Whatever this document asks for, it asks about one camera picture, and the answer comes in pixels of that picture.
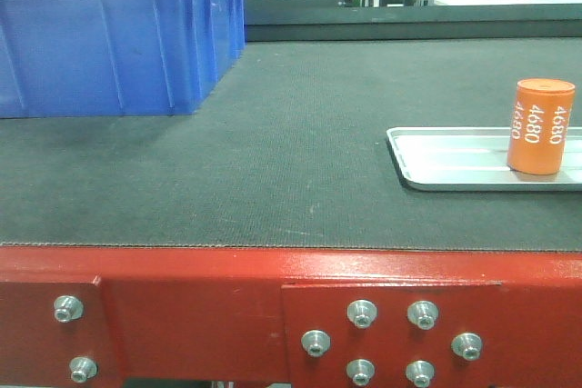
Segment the dark gray conveyor belt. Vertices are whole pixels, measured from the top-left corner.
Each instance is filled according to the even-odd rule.
[[[578,251],[580,192],[417,191],[386,130],[507,126],[518,80],[582,86],[581,53],[559,38],[250,44],[193,116],[0,120],[0,242]]]

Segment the blue plastic crate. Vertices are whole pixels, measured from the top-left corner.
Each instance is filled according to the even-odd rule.
[[[0,117],[192,114],[243,22],[243,0],[0,0]]]

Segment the orange cylinder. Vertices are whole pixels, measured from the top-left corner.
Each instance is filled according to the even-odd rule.
[[[576,87],[558,79],[517,83],[507,165],[529,174],[554,174],[562,165]]]

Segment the metal bolt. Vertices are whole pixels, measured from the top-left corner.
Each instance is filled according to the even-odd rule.
[[[83,316],[83,303],[72,295],[61,295],[55,300],[55,319],[69,323]]]
[[[331,347],[331,338],[324,331],[309,331],[301,337],[301,345],[309,356],[319,358]]]
[[[347,376],[357,386],[368,385],[375,371],[374,365],[366,359],[356,359],[346,366]]]
[[[435,377],[435,367],[427,361],[414,361],[406,367],[406,378],[416,388],[427,388]]]
[[[376,306],[368,300],[356,300],[347,307],[347,318],[358,328],[366,329],[378,314]]]
[[[97,376],[97,364],[90,358],[77,357],[69,364],[71,379],[77,383],[85,383]]]
[[[408,306],[408,320],[423,331],[435,327],[438,318],[438,308],[432,302],[421,300]]]
[[[451,343],[455,354],[467,361],[475,361],[481,356],[483,341],[476,333],[462,333],[457,335]]]

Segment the metal tray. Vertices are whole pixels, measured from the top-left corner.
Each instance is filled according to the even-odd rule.
[[[386,134],[398,171],[418,190],[582,190],[582,127],[568,128],[562,167],[545,176],[507,167],[509,128],[395,127]]]

